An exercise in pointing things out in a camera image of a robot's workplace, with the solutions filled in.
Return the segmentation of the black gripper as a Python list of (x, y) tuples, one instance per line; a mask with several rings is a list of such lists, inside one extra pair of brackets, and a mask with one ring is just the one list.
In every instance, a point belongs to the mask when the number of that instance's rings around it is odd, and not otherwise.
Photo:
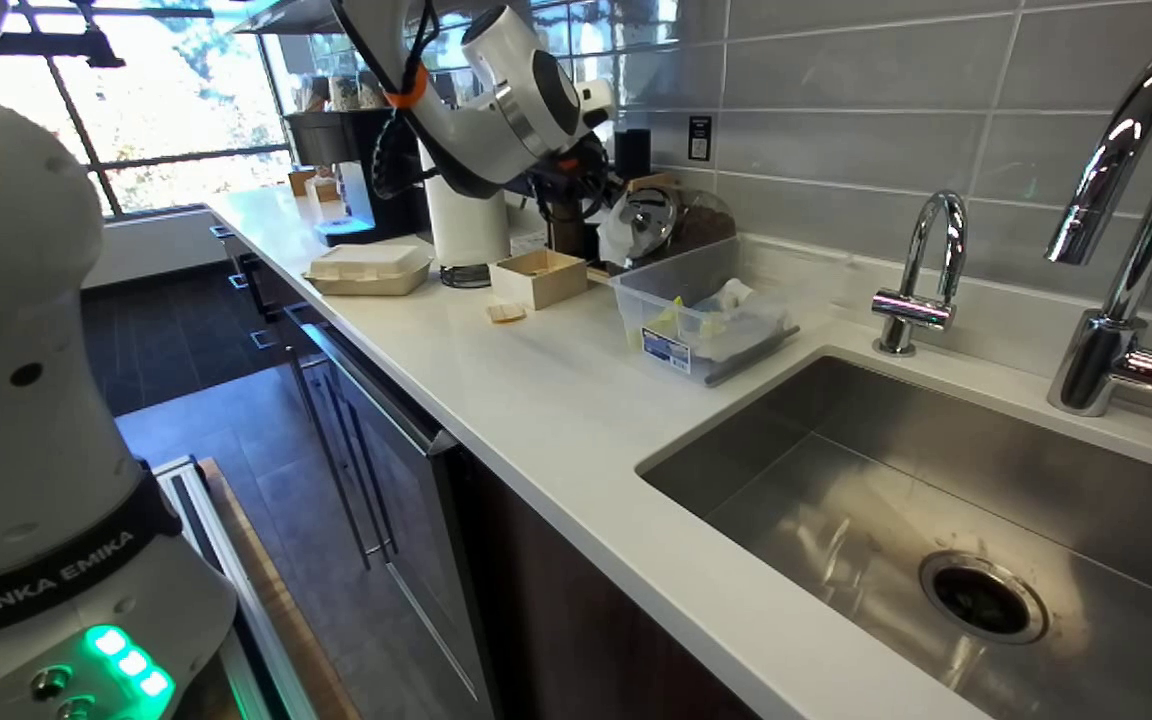
[(541, 164), (541, 212), (549, 219), (592, 219), (623, 197), (623, 181), (599, 137), (579, 137)]

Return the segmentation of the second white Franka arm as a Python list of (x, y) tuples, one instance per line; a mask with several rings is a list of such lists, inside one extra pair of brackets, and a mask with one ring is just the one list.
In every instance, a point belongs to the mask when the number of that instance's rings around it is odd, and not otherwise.
[(236, 615), (93, 376), (101, 243), (84, 167), (0, 103), (0, 720), (168, 720)]

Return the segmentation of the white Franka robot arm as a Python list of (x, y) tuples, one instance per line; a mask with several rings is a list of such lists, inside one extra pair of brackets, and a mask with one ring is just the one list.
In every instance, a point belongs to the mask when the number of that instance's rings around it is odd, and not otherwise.
[(443, 21), (438, 0), (333, 0), (333, 17), (461, 197), (489, 201), (573, 156), (611, 114), (611, 89), (577, 78), (507, 0), (473, 10), (457, 37), (464, 91), (430, 59)]

